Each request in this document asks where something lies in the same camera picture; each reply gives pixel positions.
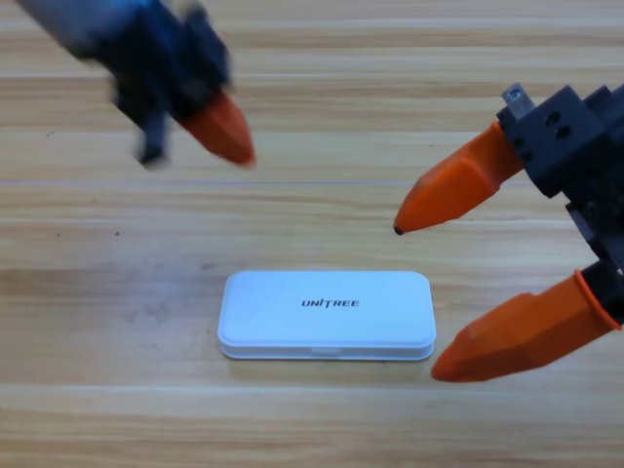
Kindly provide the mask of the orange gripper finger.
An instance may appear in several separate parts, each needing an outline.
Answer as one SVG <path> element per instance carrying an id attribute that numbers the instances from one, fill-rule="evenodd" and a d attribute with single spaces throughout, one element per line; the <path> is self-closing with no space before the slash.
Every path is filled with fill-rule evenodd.
<path id="1" fill-rule="evenodd" d="M 580 271 L 540 294 L 521 293 L 463 328 L 431 375 L 477 382 L 541 368 L 620 330 Z"/>

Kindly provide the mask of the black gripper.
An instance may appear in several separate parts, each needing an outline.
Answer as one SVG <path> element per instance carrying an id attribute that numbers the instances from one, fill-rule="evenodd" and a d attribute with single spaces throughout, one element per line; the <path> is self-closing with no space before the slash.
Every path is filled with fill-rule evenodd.
<path id="1" fill-rule="evenodd" d="M 163 2 L 148 2 L 104 39 L 104 66 L 114 79 L 116 106 L 142 131 L 136 158 L 145 168 L 166 160 L 169 117 L 214 156 L 255 164 L 248 122 L 225 92 L 228 51 L 204 7 L 178 17 Z"/>
<path id="2" fill-rule="evenodd" d="M 598 258 L 582 275 L 599 304 L 621 324 L 622 88 L 602 86 L 580 97 L 566 86 L 536 105 L 514 84 L 502 98 L 501 126 L 491 123 L 422 175 L 396 214 L 395 232 L 403 235 L 460 218 L 525 169 L 543 195 L 567 197 L 570 217 Z"/>

